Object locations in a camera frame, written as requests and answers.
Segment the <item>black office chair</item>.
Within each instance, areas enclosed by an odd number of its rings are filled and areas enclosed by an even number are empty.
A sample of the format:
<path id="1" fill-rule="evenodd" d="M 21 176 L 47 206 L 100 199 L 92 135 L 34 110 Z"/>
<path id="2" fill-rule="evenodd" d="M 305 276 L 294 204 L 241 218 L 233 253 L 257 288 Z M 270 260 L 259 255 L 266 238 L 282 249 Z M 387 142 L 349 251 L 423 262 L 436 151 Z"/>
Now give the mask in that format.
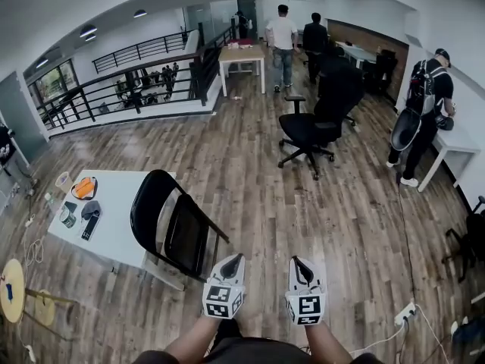
<path id="1" fill-rule="evenodd" d="M 322 93 L 312 112 L 300 111 L 299 104 L 305 101 L 303 96 L 287 96 L 285 100 L 294 105 L 294 112 L 279 117 L 287 136 L 279 141 L 279 146 L 288 144 L 297 150 L 278 162 L 277 167 L 282 168 L 286 162 L 306 155 L 314 169 L 315 180 L 320 174 L 314 154 L 324 154 L 330 161 L 335 160 L 334 153 L 326 147 L 342 136 L 344 120 L 365 94 L 361 70 L 351 66 L 343 56 L 325 59 L 321 82 Z"/>
<path id="2" fill-rule="evenodd" d="M 446 237 L 452 235 L 455 238 L 458 249 L 445 255 L 441 262 L 445 264 L 461 256 L 462 275 L 458 278 L 459 284 L 465 280 L 468 268 L 473 268 L 476 262 L 485 263 L 485 209 L 480 213 L 477 212 L 482 205 L 485 205 L 485 196 L 479 196 L 478 200 L 478 204 L 465 220 L 466 233 L 461 236 L 453 228 L 445 233 Z"/>

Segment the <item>small white table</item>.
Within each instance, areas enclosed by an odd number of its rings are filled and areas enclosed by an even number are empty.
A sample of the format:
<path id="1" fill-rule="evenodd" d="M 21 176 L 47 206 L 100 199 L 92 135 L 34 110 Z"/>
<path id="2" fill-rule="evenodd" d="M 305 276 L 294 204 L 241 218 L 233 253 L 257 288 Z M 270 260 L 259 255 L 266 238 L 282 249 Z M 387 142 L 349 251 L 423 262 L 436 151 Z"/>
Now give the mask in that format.
<path id="1" fill-rule="evenodd" d="M 462 178 L 468 173 L 469 165 L 473 163 L 477 155 L 481 153 L 480 147 L 470 137 L 466 129 L 459 124 L 455 124 L 452 130 L 438 130 L 433 143 L 438 143 L 440 150 L 424 179 L 419 183 L 419 193 L 424 191 L 448 153 L 458 152 L 470 155 L 469 159 L 462 165 L 461 170 L 455 176 L 455 182 L 453 184 L 454 188 L 457 188 L 460 185 Z"/>

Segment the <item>person's right forearm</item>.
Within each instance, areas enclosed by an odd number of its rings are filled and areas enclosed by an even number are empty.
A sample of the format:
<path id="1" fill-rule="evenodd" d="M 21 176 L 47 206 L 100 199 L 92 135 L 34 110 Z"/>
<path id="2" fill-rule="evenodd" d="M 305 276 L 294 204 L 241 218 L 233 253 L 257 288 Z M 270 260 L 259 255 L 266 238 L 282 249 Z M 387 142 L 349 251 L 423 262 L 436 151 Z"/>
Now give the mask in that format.
<path id="1" fill-rule="evenodd" d="M 334 337 L 325 322 L 305 326 L 314 364 L 350 364 L 352 356 Z"/>

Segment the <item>person's left forearm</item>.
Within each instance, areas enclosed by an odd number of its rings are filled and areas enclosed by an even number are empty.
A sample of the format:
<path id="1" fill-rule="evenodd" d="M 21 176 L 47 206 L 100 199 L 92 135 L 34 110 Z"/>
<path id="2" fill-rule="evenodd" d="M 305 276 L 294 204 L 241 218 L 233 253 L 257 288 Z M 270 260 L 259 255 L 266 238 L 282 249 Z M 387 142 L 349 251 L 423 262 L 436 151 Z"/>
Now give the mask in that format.
<path id="1" fill-rule="evenodd" d="M 164 351 L 172 355 L 179 364 L 200 363 L 221 322 L 221 318 L 201 315 L 188 332 L 172 341 Z"/>

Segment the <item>long white desk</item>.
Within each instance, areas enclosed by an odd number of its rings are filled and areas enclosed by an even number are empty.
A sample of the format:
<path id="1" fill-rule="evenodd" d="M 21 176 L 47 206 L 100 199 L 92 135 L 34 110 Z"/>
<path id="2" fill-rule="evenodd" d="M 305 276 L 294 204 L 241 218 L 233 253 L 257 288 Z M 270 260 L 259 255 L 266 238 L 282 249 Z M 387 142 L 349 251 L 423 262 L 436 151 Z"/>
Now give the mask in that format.
<path id="1" fill-rule="evenodd" d="M 356 45 L 347 45 L 344 42 L 336 42 L 336 44 L 343 49 L 344 55 L 350 61 L 355 62 L 355 66 L 359 69 L 362 69 L 365 62 L 375 64 L 377 61 L 377 56 L 375 54 L 371 54 Z"/>

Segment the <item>orange bag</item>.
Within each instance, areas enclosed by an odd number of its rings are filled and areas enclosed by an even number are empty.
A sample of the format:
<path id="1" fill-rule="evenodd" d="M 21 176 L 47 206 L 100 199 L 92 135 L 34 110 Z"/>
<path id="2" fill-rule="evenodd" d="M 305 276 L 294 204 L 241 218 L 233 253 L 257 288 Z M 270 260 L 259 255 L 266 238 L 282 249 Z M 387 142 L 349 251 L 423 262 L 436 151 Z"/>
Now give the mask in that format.
<path id="1" fill-rule="evenodd" d="M 94 199 L 98 190 L 98 181 L 95 177 L 84 177 L 78 184 L 74 184 L 70 190 L 72 196 L 80 201 Z"/>

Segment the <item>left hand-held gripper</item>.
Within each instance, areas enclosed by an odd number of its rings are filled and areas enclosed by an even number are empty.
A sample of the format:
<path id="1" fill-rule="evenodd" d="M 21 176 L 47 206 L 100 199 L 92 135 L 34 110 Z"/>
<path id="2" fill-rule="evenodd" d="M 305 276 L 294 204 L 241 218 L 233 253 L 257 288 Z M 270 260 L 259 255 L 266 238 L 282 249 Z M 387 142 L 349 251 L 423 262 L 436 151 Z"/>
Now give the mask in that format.
<path id="1" fill-rule="evenodd" d="M 234 318 L 246 293 L 242 286 L 245 268 L 246 258 L 242 253 L 228 256 L 213 267 L 202 294 L 204 315 L 216 319 Z"/>

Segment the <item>wooden top table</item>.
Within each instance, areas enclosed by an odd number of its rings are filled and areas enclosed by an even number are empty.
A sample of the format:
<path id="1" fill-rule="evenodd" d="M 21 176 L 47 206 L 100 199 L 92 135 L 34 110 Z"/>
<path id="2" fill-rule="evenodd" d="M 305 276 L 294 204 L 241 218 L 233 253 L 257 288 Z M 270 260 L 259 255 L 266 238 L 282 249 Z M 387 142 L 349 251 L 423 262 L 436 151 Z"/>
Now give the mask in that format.
<path id="1" fill-rule="evenodd" d="M 225 67 L 229 66 L 232 63 L 246 63 L 246 62 L 255 62 L 256 63 L 256 74 L 261 78 L 261 93 L 266 93 L 266 85 L 265 85 L 265 66 L 264 66 L 264 52 L 260 45 L 251 45 L 248 48 L 241 49 L 235 48 L 234 43 L 232 43 L 231 47 L 224 46 L 221 49 L 221 53 L 219 55 L 219 72 L 221 76 L 221 83 L 222 83 L 222 90 L 224 97 L 227 97 L 227 85 L 226 85 L 226 71 Z"/>

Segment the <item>black remote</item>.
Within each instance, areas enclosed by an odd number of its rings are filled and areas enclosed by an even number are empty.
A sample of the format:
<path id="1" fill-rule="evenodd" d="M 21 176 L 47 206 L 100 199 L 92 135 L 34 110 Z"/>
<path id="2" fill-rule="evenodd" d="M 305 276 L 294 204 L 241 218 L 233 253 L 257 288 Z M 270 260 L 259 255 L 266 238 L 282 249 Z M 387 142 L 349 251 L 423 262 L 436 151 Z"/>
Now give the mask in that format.
<path id="1" fill-rule="evenodd" d="M 92 215 L 84 224 L 80 232 L 80 238 L 89 241 L 99 222 L 98 215 Z"/>

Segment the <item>black folding chair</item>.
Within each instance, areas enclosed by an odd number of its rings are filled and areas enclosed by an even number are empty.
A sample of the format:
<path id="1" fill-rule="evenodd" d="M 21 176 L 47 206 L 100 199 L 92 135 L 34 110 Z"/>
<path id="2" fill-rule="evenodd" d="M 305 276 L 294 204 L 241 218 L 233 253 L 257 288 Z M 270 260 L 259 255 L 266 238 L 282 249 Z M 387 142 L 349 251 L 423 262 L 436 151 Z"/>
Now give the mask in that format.
<path id="1" fill-rule="evenodd" d="M 164 252 L 157 246 L 160 215 L 169 197 L 177 191 L 164 234 Z M 166 262 L 182 274 L 203 282 L 202 268 L 209 231 L 229 243 L 229 237 L 202 211 L 194 199 L 166 171 L 156 169 L 144 178 L 130 211 L 130 226 L 139 245 L 150 255 Z"/>

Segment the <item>black metal railing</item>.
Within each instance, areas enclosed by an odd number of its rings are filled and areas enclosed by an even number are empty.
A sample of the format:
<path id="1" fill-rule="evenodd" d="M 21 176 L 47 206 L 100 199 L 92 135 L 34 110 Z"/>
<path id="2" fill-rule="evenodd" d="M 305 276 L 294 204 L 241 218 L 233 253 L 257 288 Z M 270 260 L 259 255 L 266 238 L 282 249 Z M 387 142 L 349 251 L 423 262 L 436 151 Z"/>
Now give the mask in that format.
<path id="1" fill-rule="evenodd" d="M 221 88 L 218 59 L 236 34 L 229 25 L 213 39 L 191 30 L 180 55 L 149 61 L 81 83 L 72 60 L 29 87 L 50 135 L 136 119 L 210 112 Z"/>
<path id="2" fill-rule="evenodd" d="M 180 55 L 188 43 L 191 30 L 160 36 L 129 45 L 92 60 L 99 75 L 119 71 L 149 61 Z"/>

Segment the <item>person's black trousers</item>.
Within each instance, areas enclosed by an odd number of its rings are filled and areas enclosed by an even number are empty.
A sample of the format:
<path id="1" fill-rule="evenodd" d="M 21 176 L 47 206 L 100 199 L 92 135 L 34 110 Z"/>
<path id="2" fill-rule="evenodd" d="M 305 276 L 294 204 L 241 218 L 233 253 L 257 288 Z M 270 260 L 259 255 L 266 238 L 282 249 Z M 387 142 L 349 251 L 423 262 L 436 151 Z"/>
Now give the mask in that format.
<path id="1" fill-rule="evenodd" d="M 235 319 L 223 320 L 203 364 L 312 364 L 298 347 L 262 337 L 243 337 Z"/>

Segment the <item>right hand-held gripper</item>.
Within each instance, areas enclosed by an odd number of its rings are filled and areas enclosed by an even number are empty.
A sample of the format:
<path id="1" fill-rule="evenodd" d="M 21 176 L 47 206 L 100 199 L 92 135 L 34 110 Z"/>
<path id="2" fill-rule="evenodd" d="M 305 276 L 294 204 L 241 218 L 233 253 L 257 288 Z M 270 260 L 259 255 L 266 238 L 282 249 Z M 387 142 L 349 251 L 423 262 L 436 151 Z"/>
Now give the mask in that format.
<path id="1" fill-rule="evenodd" d="M 306 290 L 299 293 L 301 287 Z M 285 294 L 289 320 L 294 325 L 318 325 L 323 320 L 326 294 L 323 287 L 321 273 L 317 266 L 307 259 L 293 256 L 289 261 L 289 290 Z"/>

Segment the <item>gray door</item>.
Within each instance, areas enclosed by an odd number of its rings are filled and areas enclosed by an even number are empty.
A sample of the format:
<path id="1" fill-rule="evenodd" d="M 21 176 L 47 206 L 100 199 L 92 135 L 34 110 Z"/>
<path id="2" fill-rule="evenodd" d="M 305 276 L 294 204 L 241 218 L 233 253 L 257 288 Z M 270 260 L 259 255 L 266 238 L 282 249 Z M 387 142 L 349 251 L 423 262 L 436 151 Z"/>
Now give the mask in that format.
<path id="1" fill-rule="evenodd" d="M 14 131 L 14 141 L 28 166 L 47 147 L 48 137 L 22 77 L 16 71 L 0 81 L 0 116 Z"/>

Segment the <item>large white table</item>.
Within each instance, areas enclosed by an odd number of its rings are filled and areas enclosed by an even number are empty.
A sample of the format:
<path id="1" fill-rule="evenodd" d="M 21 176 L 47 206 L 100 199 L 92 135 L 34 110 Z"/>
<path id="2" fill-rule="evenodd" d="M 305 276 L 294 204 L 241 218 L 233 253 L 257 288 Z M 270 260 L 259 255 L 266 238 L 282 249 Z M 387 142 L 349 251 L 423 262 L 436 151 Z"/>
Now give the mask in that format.
<path id="1" fill-rule="evenodd" d="M 80 212 L 86 203 L 74 198 L 71 193 L 64 197 L 61 205 L 66 202 L 77 204 L 74 226 L 68 228 L 61 223 L 59 209 L 48 227 L 48 233 L 74 245 L 110 272 L 117 271 L 119 265 L 128 265 L 146 271 L 172 288 L 183 291 L 183 283 L 167 267 L 156 265 L 149 259 L 147 251 L 138 243 L 130 226 L 130 210 L 147 174 L 146 171 L 82 170 L 75 178 L 76 182 L 91 176 L 98 181 L 95 200 L 101 206 L 101 217 L 92 236 L 89 240 L 81 238 L 83 223 Z"/>

